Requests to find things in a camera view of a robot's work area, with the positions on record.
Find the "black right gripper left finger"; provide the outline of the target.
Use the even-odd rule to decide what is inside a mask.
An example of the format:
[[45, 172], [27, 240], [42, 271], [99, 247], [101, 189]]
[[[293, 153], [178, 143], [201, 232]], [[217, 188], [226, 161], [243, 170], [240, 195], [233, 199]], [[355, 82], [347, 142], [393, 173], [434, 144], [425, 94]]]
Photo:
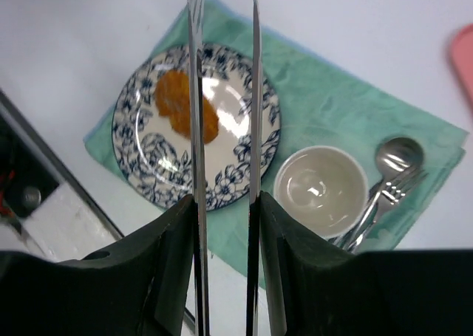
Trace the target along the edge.
[[193, 256], [194, 200], [81, 260], [1, 253], [3, 335], [178, 335]]

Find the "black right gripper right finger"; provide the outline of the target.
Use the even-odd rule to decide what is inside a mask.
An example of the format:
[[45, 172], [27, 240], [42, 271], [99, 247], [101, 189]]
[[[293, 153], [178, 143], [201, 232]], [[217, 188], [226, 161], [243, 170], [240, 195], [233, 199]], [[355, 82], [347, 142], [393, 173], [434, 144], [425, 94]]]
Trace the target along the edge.
[[261, 235], [273, 335], [470, 335], [470, 250], [353, 255], [262, 193]]

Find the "stainless steel tongs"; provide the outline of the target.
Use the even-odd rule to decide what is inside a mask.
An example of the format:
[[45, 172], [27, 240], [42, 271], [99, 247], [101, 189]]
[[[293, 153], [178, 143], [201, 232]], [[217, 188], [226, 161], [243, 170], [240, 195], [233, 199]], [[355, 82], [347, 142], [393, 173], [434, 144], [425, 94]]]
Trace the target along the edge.
[[[191, 160], [194, 213], [195, 334], [210, 334], [208, 297], [208, 240], [203, 142], [203, 0], [187, 0]], [[253, 0], [253, 66], [251, 101], [251, 163], [248, 213], [246, 335], [258, 334], [259, 237], [262, 152], [262, 37], [259, 2]]]

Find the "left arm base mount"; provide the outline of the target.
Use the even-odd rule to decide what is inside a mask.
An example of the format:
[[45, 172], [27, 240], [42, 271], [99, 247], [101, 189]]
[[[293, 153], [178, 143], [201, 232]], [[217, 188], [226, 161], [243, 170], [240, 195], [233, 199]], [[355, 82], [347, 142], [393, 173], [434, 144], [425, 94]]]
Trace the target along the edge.
[[1, 95], [1, 248], [81, 259], [122, 233], [18, 108]]

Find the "orange-brown pastry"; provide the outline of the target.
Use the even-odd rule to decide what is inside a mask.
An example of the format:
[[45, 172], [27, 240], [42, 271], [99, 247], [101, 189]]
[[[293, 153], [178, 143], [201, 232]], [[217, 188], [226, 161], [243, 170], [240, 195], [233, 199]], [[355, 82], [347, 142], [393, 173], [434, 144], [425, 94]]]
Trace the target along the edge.
[[[155, 104], [159, 115], [167, 117], [172, 129], [186, 139], [191, 139], [190, 95], [188, 75], [172, 69], [164, 73], [157, 82]], [[203, 97], [203, 140], [211, 143], [219, 134], [217, 111]]]

